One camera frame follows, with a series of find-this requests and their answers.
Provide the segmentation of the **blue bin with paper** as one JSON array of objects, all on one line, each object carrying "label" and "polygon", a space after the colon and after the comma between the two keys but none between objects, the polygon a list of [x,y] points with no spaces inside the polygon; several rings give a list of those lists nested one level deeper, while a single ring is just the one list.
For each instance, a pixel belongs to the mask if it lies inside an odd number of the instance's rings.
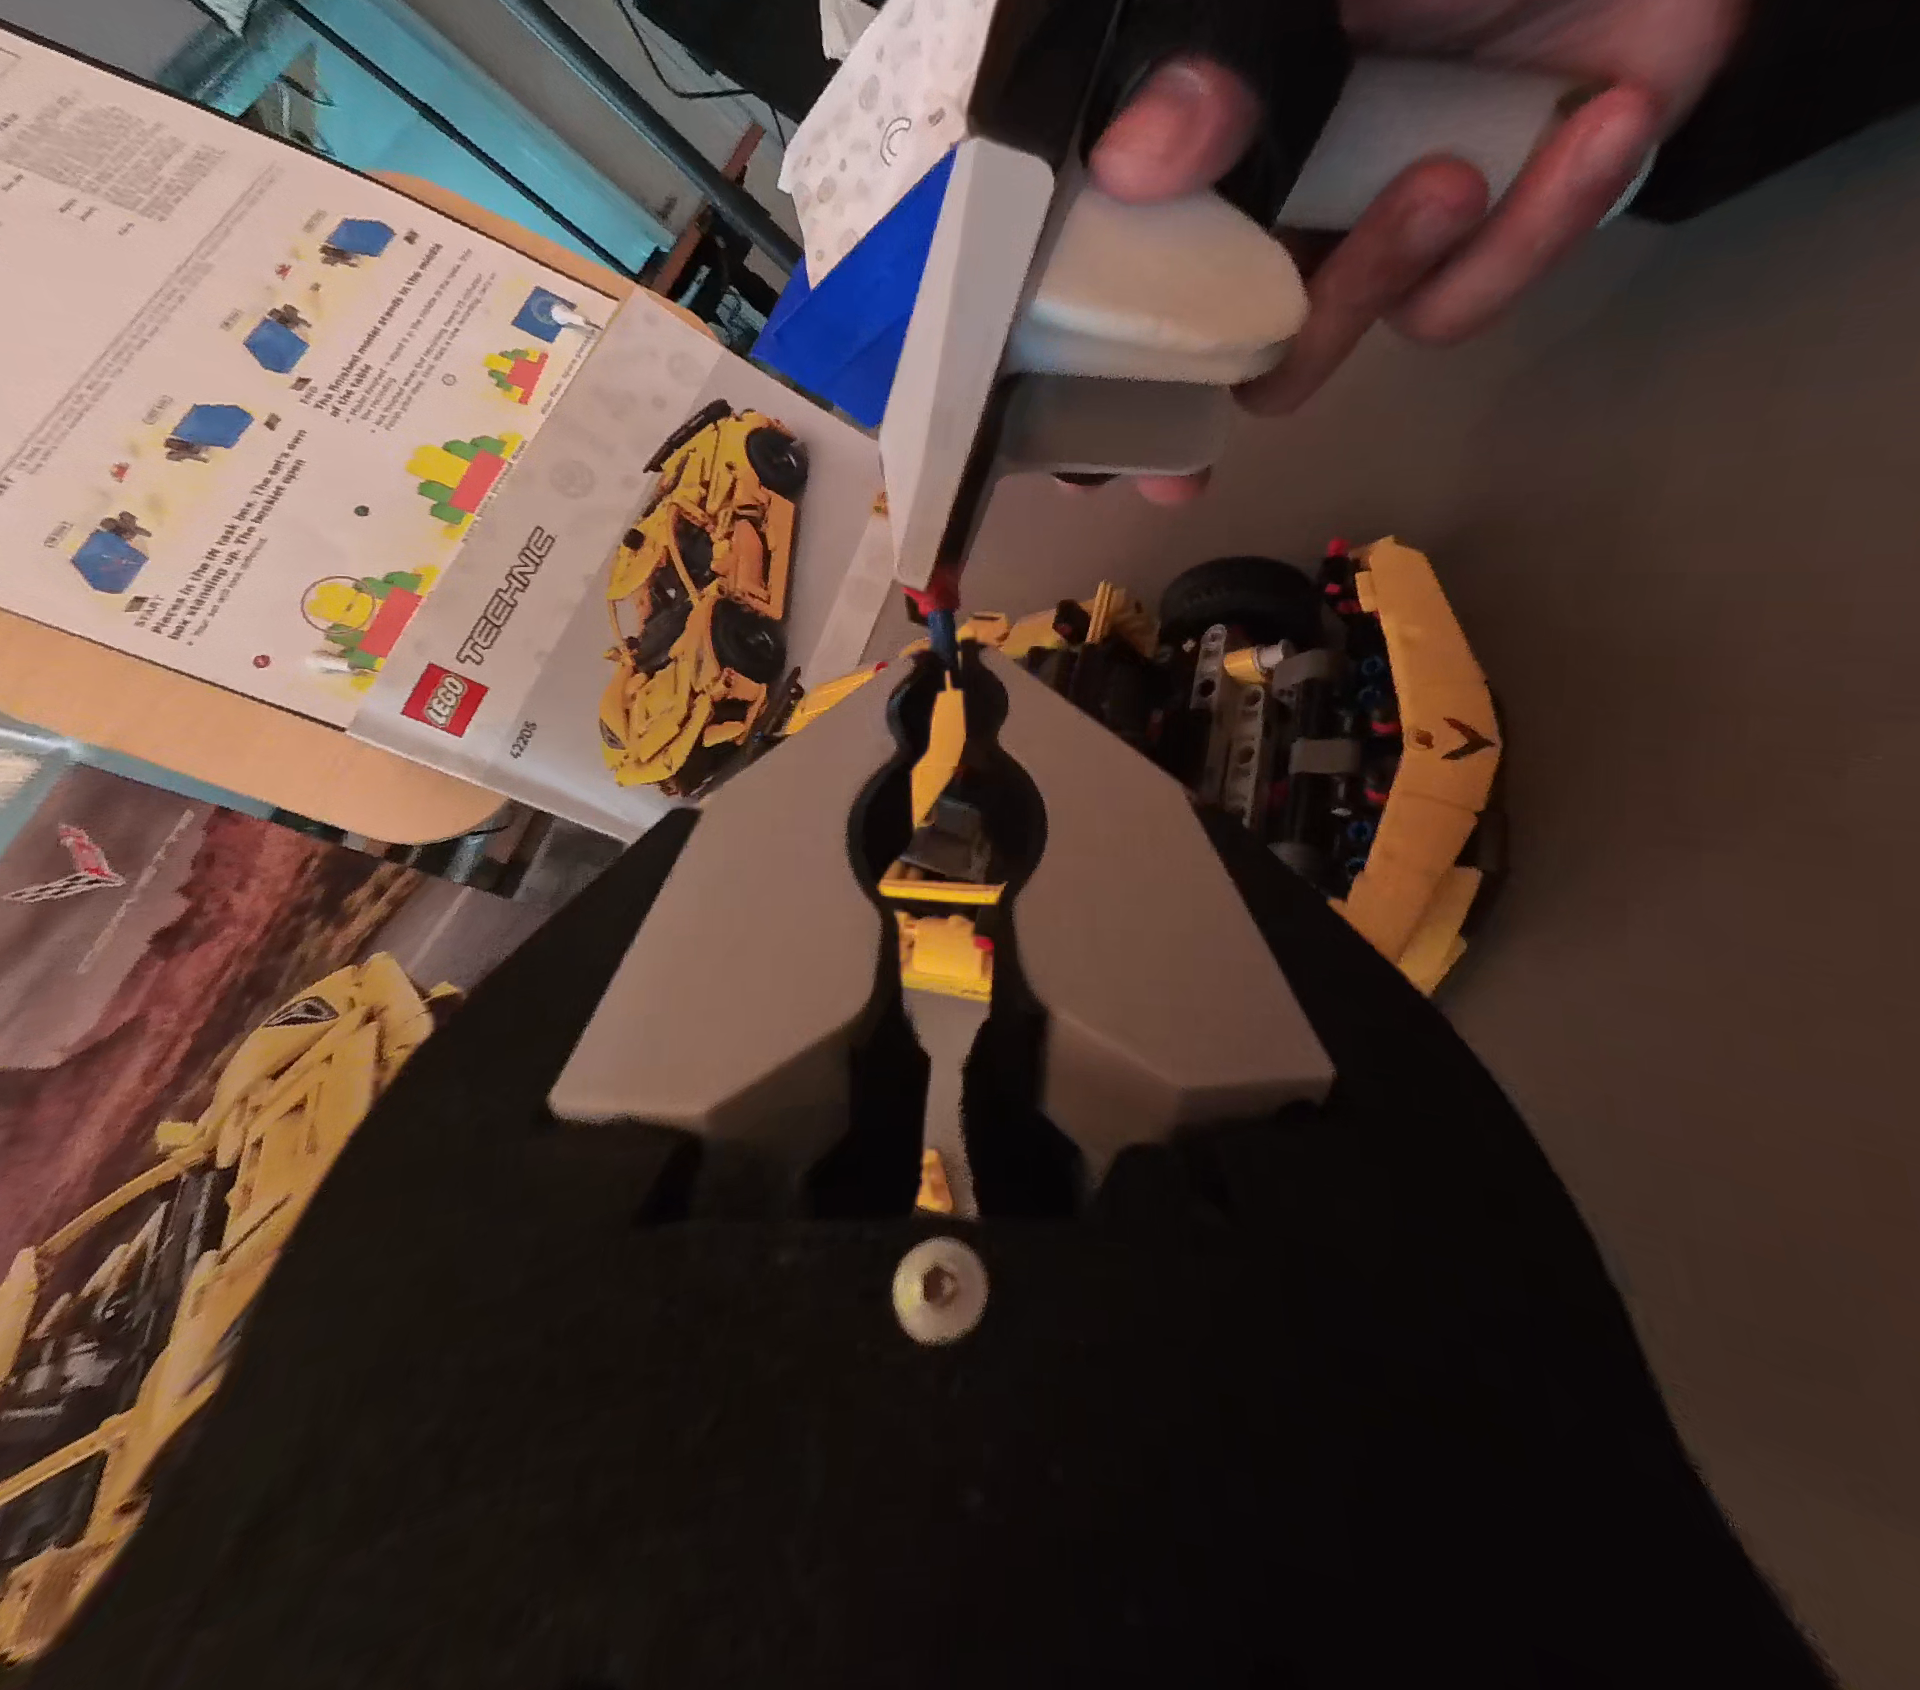
[{"label": "blue bin with paper", "polygon": [[811,285],[969,133],[997,0],[887,0],[799,122],[781,162]]}]

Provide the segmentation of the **dark toy car box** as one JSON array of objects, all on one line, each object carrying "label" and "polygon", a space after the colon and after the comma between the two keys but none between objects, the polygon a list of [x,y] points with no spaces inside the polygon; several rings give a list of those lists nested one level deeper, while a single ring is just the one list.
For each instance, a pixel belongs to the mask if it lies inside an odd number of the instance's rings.
[{"label": "dark toy car box", "polygon": [[4,742],[4,1675],[140,1527],[419,1044],[552,908]]}]

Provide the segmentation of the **yellow toy brick car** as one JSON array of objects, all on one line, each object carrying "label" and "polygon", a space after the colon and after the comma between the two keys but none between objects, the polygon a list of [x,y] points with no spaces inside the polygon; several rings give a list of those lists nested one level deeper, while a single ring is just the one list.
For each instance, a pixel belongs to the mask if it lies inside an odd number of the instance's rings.
[{"label": "yellow toy brick car", "polygon": [[1429,559],[1331,540],[1214,557],[1154,602],[1102,580],[971,613],[1003,653],[1236,823],[1429,996],[1505,872],[1500,717]]}]

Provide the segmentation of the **grey metal pole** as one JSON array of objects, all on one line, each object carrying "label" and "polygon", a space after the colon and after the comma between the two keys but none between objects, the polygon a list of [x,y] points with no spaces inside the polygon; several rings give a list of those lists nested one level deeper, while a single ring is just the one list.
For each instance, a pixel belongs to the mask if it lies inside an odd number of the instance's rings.
[{"label": "grey metal pole", "polygon": [[646,138],[693,189],[708,202],[719,220],[764,253],[782,273],[790,273],[801,248],[730,170],[713,164],[696,145],[653,105],[649,105],[625,77],[621,77],[580,33],[544,0],[494,0],[508,16],[533,33],[542,47],[557,56],[609,110]]}]

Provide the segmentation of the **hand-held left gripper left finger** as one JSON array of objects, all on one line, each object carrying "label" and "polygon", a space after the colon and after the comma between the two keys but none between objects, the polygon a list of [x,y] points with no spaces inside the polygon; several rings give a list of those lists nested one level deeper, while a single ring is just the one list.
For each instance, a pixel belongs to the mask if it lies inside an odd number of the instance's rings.
[{"label": "hand-held left gripper left finger", "polygon": [[930,1058],[879,877],[914,833],[932,709],[933,658],[893,664],[686,816],[557,1118],[686,1135],[829,1215],[911,1213]]}]

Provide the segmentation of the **instruction sheet on cardboard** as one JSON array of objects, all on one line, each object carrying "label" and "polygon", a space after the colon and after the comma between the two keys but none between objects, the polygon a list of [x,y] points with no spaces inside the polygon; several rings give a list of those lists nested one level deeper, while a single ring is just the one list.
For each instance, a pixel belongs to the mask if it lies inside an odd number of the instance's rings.
[{"label": "instruction sheet on cardboard", "polygon": [[361,742],[635,280],[4,23],[4,715],[388,843],[499,804]]}]

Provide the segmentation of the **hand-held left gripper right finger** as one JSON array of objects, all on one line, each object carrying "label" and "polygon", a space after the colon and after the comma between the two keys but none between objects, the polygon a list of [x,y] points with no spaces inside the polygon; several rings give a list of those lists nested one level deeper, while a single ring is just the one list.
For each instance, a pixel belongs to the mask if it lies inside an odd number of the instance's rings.
[{"label": "hand-held left gripper right finger", "polygon": [[1331,1088],[1331,1058],[1180,783],[968,649],[1012,871],[968,1052],[979,1218],[1070,1215],[1128,1150]]}]

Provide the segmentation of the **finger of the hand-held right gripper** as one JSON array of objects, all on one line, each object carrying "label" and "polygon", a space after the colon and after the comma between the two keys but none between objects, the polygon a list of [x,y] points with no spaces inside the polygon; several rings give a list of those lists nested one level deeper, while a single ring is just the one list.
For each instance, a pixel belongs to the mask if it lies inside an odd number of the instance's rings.
[{"label": "finger of the hand-held right gripper", "polygon": [[927,593],[1052,203],[1055,176],[961,140],[879,428],[895,580]]}]

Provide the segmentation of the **car picture instruction booklet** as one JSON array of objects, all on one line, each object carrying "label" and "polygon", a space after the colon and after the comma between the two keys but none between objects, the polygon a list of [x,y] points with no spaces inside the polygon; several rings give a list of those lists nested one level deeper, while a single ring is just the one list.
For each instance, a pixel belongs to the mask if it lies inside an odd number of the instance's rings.
[{"label": "car picture instruction booklet", "polygon": [[874,435],[631,301],[350,729],[635,838],[855,670],[893,595]]}]

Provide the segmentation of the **black monitor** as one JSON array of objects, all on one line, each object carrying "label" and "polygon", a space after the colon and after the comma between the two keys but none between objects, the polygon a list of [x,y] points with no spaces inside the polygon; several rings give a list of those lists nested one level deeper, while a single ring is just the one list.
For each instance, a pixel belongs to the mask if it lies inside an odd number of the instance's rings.
[{"label": "black monitor", "polygon": [[635,0],[635,7],[704,70],[787,119],[803,119],[836,70],[818,0]]}]

